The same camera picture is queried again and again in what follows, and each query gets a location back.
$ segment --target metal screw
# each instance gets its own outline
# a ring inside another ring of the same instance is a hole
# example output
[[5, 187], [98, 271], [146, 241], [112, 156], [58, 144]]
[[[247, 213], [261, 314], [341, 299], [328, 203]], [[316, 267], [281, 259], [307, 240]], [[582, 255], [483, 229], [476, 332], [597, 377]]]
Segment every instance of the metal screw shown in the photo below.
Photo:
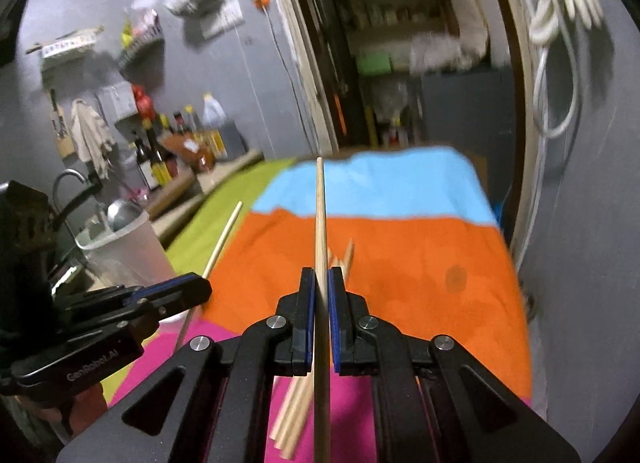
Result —
[[366, 315], [358, 320], [358, 326], [362, 329], [375, 329], [378, 327], [378, 319], [370, 315]]
[[204, 351], [210, 346], [210, 344], [211, 340], [209, 340], [207, 337], [199, 336], [193, 337], [191, 339], [191, 342], [189, 342], [189, 347], [194, 351]]
[[282, 315], [273, 315], [267, 319], [267, 326], [271, 329], [280, 329], [285, 326], [287, 319]]
[[456, 343], [453, 341], [453, 338], [447, 335], [438, 335], [433, 341], [433, 343], [436, 344], [436, 347], [440, 351], [452, 350], [453, 346], [456, 345]]

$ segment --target wooden stick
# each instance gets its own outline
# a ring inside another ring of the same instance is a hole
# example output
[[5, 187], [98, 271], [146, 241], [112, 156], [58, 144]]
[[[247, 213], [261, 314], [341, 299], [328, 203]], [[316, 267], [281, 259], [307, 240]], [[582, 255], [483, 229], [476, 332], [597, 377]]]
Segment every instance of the wooden stick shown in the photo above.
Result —
[[278, 416], [276, 416], [276, 421], [273, 422], [273, 427], [271, 427], [271, 433], [269, 434], [269, 437], [274, 441], [280, 439], [282, 434], [282, 424], [287, 417], [287, 414], [290, 414], [291, 400], [293, 399], [293, 395], [295, 394], [298, 386], [302, 383], [303, 378], [304, 377], [293, 377], [289, 382], [287, 394], [284, 395], [284, 400], [280, 406], [280, 410], [278, 411]]
[[[241, 201], [239, 201], [238, 204], [236, 205], [236, 208], [234, 208], [234, 211], [231, 214], [231, 217], [229, 217], [229, 220], [225, 224], [225, 228], [222, 230], [222, 235], [218, 239], [218, 242], [216, 243], [216, 247], [213, 249], [213, 252], [211, 253], [211, 257], [209, 257], [209, 262], [207, 263], [207, 266], [205, 267], [204, 272], [202, 274], [203, 279], [209, 278], [209, 275], [211, 274], [211, 270], [216, 265], [216, 262], [220, 257], [220, 253], [222, 253], [222, 248], [225, 246], [226, 240], [228, 239], [229, 234], [231, 233], [231, 229], [234, 227], [234, 224], [236, 224], [236, 220], [240, 215], [240, 210], [242, 210]], [[177, 351], [182, 347], [182, 344], [184, 344], [184, 337], [187, 334], [187, 329], [189, 329], [189, 324], [191, 323], [191, 319], [193, 318], [196, 308], [197, 306], [191, 308], [187, 312], [187, 316], [184, 318], [184, 322], [182, 323], [182, 327], [180, 328], [180, 332], [178, 333], [178, 338], [175, 341], [174, 353], [175, 351]]]
[[330, 340], [327, 294], [326, 207], [324, 201], [324, 163], [316, 162], [316, 339], [314, 341], [314, 463], [328, 463], [331, 455], [330, 418]]
[[282, 445], [286, 441], [293, 424], [293, 420], [298, 414], [299, 402], [303, 394], [303, 389], [307, 385], [313, 386], [313, 381], [309, 380], [307, 377], [297, 377], [296, 380], [298, 380], [297, 385], [290, 386], [293, 387], [293, 391], [291, 393], [291, 400], [289, 401], [284, 417], [282, 418], [282, 422], [278, 425], [279, 429], [274, 432], [274, 446], [278, 450], [282, 448]]
[[349, 278], [349, 272], [351, 271], [351, 261], [353, 260], [353, 239], [349, 239], [349, 244], [347, 245], [347, 250], [344, 254], [344, 262], [342, 263], [342, 278], [344, 279], [344, 283], [347, 284], [347, 279]]
[[291, 426], [289, 435], [282, 445], [282, 453], [280, 457], [282, 459], [293, 459], [296, 447], [300, 441], [300, 436], [306, 425], [306, 419], [309, 415], [309, 408], [311, 407], [311, 400], [314, 396], [314, 387], [312, 384], [307, 385], [303, 389], [303, 394], [300, 398], [297, 408], [295, 409], [296, 417]]

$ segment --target gray wall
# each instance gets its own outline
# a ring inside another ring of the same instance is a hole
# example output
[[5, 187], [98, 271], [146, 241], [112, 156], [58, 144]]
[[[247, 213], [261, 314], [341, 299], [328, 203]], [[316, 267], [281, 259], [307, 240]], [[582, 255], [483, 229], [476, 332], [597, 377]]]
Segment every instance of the gray wall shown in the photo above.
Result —
[[[640, 32], [620, 0], [577, 42], [582, 110], [550, 142], [540, 212], [521, 275], [538, 298], [548, 421], [592, 461], [640, 391]], [[552, 117], [572, 87], [566, 50], [550, 53]]]
[[[266, 157], [308, 154], [302, 123], [268, 21], [251, 0], [239, 0], [245, 22], [210, 41], [199, 24], [183, 21], [159, 9], [166, 36], [164, 59], [143, 66], [140, 78], [154, 77], [150, 94], [161, 112], [192, 104], [201, 114], [202, 95], [211, 91], [233, 117], [248, 144]], [[298, 92], [305, 122], [310, 120], [298, 72], [291, 59], [276, 7], [270, 11], [276, 38]], [[310, 140], [314, 143], [311, 131]]]
[[[77, 97], [96, 106], [98, 88], [122, 80], [114, 64], [121, 49], [120, 32], [125, 11], [132, 0], [29, 0], [25, 9], [15, 62], [0, 69], [0, 180], [16, 179], [50, 194], [53, 180], [64, 168], [86, 172], [76, 156], [63, 162], [55, 146], [49, 122], [49, 101], [43, 90], [39, 54], [24, 55], [24, 49], [37, 41], [46, 41], [75, 29], [103, 24], [95, 52], [87, 58], [55, 68], [45, 84], [58, 92], [68, 123], [71, 102]], [[268, 21], [250, 0], [239, 0], [245, 23], [237, 30], [207, 42], [199, 26], [184, 22], [159, 8], [166, 43], [156, 49], [139, 67], [131, 71], [152, 95], [159, 112], [192, 104], [202, 112], [202, 95], [212, 91], [230, 115], [249, 146], [260, 148], [266, 157], [297, 156], [309, 153], [298, 114], [291, 82], [274, 46]], [[308, 125], [312, 144], [315, 139], [302, 95], [299, 75], [293, 63], [280, 17], [271, 9], [276, 38], [298, 93], [302, 118]], [[122, 161], [130, 155], [130, 125], [112, 129], [120, 144], [112, 159]], [[142, 180], [133, 169], [124, 172], [132, 186]], [[60, 199], [70, 199], [80, 188], [72, 178], [62, 182]], [[101, 199], [109, 201], [123, 191], [110, 182]], [[80, 229], [93, 213], [93, 204], [85, 205], [70, 218]], [[63, 246], [71, 245], [63, 233]]]
[[[53, 180], [64, 168], [76, 168], [86, 173], [77, 156], [63, 160], [58, 155], [52, 126], [50, 102], [43, 89], [55, 88], [58, 103], [70, 124], [71, 102], [77, 97], [94, 104], [94, 90], [122, 80], [114, 65], [113, 55], [120, 47], [120, 28], [110, 24], [121, 13], [116, 0], [28, 0], [20, 33], [17, 57], [0, 69], [0, 180], [15, 179], [50, 194]], [[64, 64], [43, 79], [40, 75], [39, 53], [25, 55], [24, 50], [34, 42], [50, 40], [75, 29], [104, 24], [106, 32], [100, 37], [95, 55]], [[127, 155], [127, 139], [116, 132], [124, 144], [120, 153]], [[137, 173], [130, 179], [136, 182]], [[72, 178], [61, 184], [63, 204], [75, 195], [81, 185]], [[110, 186], [105, 198], [113, 197], [118, 189]], [[71, 217], [74, 227], [80, 228], [94, 209], [85, 205]], [[61, 234], [62, 246], [71, 245], [71, 237]]]

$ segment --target white bucket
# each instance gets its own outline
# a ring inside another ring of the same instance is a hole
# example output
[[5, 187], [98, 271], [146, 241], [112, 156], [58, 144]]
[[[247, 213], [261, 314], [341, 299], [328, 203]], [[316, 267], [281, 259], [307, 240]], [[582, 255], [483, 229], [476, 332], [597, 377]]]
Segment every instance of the white bucket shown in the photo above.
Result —
[[151, 286], [175, 277], [146, 212], [122, 230], [105, 231], [94, 240], [85, 228], [76, 245], [105, 286]]

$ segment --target wire basket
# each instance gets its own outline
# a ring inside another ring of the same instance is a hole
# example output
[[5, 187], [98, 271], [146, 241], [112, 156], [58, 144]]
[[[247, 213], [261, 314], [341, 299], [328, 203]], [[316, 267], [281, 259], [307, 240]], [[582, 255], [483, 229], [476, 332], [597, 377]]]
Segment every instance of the wire basket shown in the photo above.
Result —
[[124, 48], [118, 57], [118, 69], [122, 73], [129, 65], [138, 60], [150, 48], [164, 42], [164, 34], [159, 24], [150, 26], [144, 33], [133, 37], [131, 44]]

